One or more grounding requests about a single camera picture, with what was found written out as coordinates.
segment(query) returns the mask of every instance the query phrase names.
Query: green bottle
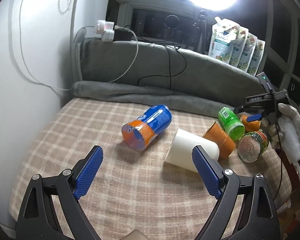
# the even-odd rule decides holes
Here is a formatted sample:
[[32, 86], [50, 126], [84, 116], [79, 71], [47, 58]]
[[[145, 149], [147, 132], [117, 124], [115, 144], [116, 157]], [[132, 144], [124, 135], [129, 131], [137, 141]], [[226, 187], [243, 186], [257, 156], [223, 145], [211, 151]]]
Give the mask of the green bottle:
[[223, 107], [218, 112], [218, 117], [223, 130], [233, 141], [239, 140], [244, 135], [244, 125], [230, 108]]

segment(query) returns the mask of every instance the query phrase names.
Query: bed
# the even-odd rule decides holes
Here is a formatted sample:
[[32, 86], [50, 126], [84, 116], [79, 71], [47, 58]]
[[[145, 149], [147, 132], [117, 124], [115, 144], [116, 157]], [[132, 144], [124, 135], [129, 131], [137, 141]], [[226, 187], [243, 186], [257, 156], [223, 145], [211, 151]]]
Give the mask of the bed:
[[[148, 108], [135, 103], [72, 99], [32, 143], [12, 190], [12, 217], [17, 220], [33, 174], [56, 176], [72, 168], [94, 145], [100, 145], [103, 163], [87, 195], [79, 200], [99, 236], [103, 240], [121, 239], [138, 229], [149, 239], [194, 239], [216, 200], [197, 173], [164, 163], [164, 158], [178, 128], [201, 136], [216, 118], [172, 110], [173, 120], [164, 134], [144, 152], [136, 152], [122, 141], [121, 127]], [[238, 175], [260, 172], [273, 195], [278, 189], [280, 159], [271, 147], [254, 163], [242, 162], [234, 150], [220, 164]], [[290, 194], [291, 183], [283, 168], [276, 207]], [[231, 234], [241, 202], [239, 196], [224, 236]], [[71, 237], [57, 198], [54, 204], [63, 233]]]

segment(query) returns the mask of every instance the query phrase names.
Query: gray fabric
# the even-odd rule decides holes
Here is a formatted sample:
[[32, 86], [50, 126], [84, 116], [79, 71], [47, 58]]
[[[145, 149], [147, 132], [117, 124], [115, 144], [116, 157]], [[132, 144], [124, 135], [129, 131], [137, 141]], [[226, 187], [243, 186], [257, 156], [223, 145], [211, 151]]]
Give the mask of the gray fabric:
[[163, 88], [141, 88], [125, 84], [96, 81], [76, 82], [73, 85], [73, 94], [76, 97], [92, 98], [101, 101], [138, 103], [149, 106], [166, 105], [173, 110], [212, 117], [218, 117], [218, 111], [222, 107], [228, 106]]
[[[81, 44], [80, 59], [83, 80], [109, 82], [123, 74], [136, 52], [135, 41], [102, 42], [96, 38], [85, 39]], [[183, 57], [169, 48], [171, 74], [179, 73], [185, 66]], [[186, 58], [186, 70], [172, 77], [171, 89], [188, 95], [206, 98], [231, 106], [243, 104], [247, 96], [264, 93], [256, 77], [224, 62], [187, 49], [179, 50]], [[161, 45], [139, 43], [139, 54], [130, 70], [117, 83], [137, 85], [139, 78], [147, 75], [169, 75], [168, 54]], [[148, 77], [140, 86], [169, 88], [169, 78]]]

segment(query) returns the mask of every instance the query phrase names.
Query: metal screw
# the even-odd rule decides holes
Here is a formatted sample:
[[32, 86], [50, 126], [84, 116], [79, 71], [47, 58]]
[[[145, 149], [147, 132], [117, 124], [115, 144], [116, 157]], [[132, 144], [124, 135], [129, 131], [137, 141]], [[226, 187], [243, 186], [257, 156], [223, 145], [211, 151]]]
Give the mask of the metal screw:
[[65, 176], [68, 176], [68, 175], [71, 174], [71, 170], [64, 170], [64, 171], [62, 172], [62, 174], [65, 175]]
[[260, 173], [258, 173], [258, 174], [256, 175], [256, 177], [257, 177], [257, 179], [263, 179], [263, 175], [260, 174]]
[[33, 180], [37, 180], [37, 179], [39, 179], [40, 178], [40, 175], [39, 174], [34, 174], [33, 176], [32, 176], [32, 179]]
[[225, 174], [226, 175], [232, 175], [233, 171], [231, 171], [230, 169], [225, 169]]

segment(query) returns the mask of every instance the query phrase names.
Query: white glove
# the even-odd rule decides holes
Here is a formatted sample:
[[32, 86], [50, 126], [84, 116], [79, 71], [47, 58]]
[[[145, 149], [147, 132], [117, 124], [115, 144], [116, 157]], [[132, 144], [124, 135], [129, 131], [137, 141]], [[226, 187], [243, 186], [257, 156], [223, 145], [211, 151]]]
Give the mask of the white glove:
[[[279, 136], [282, 150], [290, 163], [300, 160], [300, 114], [293, 106], [278, 104], [278, 110], [282, 113], [279, 118]], [[269, 135], [272, 137], [272, 147], [280, 148], [279, 138], [275, 124], [270, 124], [268, 120], [262, 120], [264, 126], [269, 126]]]

